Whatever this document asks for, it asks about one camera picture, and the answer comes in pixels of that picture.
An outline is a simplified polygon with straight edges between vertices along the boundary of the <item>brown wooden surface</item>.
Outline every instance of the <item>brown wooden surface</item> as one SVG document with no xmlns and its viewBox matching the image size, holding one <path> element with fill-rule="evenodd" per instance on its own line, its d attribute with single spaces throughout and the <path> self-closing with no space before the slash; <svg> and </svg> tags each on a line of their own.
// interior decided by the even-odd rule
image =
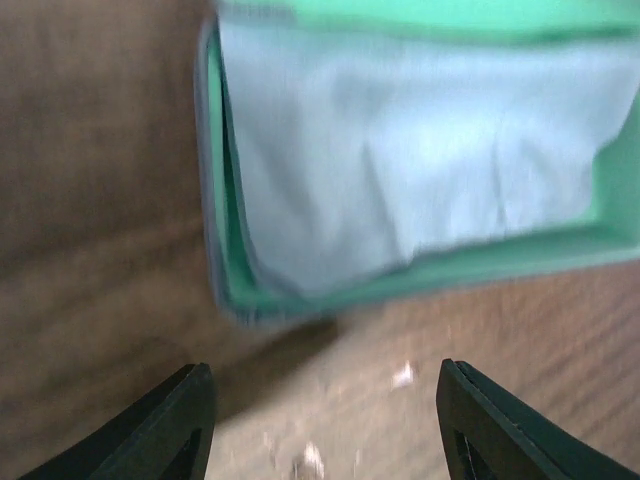
<svg viewBox="0 0 640 480">
<path fill-rule="evenodd" d="M 243 330 L 206 281 L 191 66 L 203 2 L 0 2 L 0 478 L 187 362 L 217 374 L 208 478 L 443 479 L 440 361 L 465 359 L 640 471 L 640 264 Z M 415 383 L 391 390 L 405 361 Z"/>
</svg>

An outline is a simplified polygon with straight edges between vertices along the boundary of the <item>green plastic container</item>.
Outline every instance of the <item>green plastic container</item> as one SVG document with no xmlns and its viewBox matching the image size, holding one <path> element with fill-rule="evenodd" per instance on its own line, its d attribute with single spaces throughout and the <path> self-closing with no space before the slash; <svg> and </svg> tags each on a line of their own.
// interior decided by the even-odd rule
<svg viewBox="0 0 640 480">
<path fill-rule="evenodd" d="M 402 32 L 451 41 L 544 43 L 640 35 L 637 0 L 264 0 L 222 8 L 306 28 Z M 640 256 L 640 96 L 619 138 L 594 163 L 593 204 L 563 228 L 414 263 L 337 294 L 274 294 L 254 281 L 241 235 L 242 199 L 225 131 L 224 73 L 215 24 L 202 29 L 195 72 L 203 211 L 218 305 L 246 324 L 273 324 L 443 288 L 623 262 Z"/>
</svg>

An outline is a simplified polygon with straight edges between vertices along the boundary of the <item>wood grain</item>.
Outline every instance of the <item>wood grain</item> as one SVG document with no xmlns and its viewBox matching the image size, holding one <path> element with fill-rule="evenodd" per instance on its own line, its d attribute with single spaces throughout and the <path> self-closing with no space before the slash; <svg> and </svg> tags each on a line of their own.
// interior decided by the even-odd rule
<svg viewBox="0 0 640 480">
<path fill-rule="evenodd" d="M 220 419 L 207 478 L 444 479 L 440 361 L 464 359 L 640 471 L 640 263 L 245 330 L 206 280 L 191 66 L 204 2 L 0 3 L 0 478 L 187 362 Z M 410 361 L 412 386 L 393 391 Z"/>
</svg>

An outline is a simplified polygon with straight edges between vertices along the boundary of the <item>folded cloth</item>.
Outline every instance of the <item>folded cloth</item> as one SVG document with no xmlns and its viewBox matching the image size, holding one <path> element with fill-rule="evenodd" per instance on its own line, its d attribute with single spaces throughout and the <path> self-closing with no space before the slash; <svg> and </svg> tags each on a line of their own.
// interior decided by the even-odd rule
<svg viewBox="0 0 640 480">
<path fill-rule="evenodd" d="M 581 216 L 640 85 L 638 38 L 478 46 L 224 15 L 220 38 L 251 266 L 302 295 Z"/>
</svg>

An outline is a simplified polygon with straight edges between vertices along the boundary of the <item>light blue cloth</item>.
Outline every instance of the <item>light blue cloth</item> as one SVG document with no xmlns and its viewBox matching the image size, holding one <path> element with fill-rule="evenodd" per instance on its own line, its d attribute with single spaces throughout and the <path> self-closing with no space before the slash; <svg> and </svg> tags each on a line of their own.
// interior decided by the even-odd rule
<svg viewBox="0 0 640 480">
<path fill-rule="evenodd" d="M 304 295 L 579 217 L 640 85 L 638 39 L 220 35 L 252 267 Z"/>
</svg>

